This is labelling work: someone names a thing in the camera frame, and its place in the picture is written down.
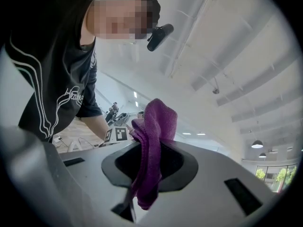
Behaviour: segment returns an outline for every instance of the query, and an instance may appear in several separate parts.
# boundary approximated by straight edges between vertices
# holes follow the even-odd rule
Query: ceiling light
[[[251,147],[252,148],[262,148],[263,147],[263,143],[260,140],[256,140],[255,142],[252,143]]]
[[[259,155],[259,158],[266,158],[265,153],[261,153],[261,154]]]

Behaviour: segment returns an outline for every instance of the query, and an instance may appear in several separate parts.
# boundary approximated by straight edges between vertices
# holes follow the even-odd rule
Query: glass wall
[[[281,192],[292,181],[297,170],[297,165],[289,166],[258,166],[255,176],[273,192]]]

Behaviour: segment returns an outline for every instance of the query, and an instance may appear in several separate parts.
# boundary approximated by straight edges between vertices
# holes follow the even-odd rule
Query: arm
[[[97,61],[92,60],[92,67],[89,71],[89,80],[85,87],[84,97],[77,117],[89,127],[100,139],[104,140],[106,132],[109,130],[101,109],[98,107],[95,99],[95,83],[97,81]]]

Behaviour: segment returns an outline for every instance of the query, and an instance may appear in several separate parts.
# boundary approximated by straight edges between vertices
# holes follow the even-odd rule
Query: black rectangular slot
[[[249,215],[262,206],[262,203],[244,186],[238,179],[224,181],[236,201],[239,203],[246,215]]]
[[[83,160],[82,158],[79,157],[79,158],[63,161],[63,163],[65,164],[66,167],[68,167],[68,166],[72,166],[72,165],[81,163],[83,161],[85,161],[85,160]]]

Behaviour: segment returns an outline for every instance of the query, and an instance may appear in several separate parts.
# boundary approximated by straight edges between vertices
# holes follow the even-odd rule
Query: ceiling
[[[302,55],[274,4],[158,1],[159,24],[173,24],[171,36],[155,52],[147,41],[98,40],[99,69],[146,102],[163,100],[177,111],[181,131],[206,133],[234,159],[256,159],[255,139],[262,152],[292,147],[302,131]]]

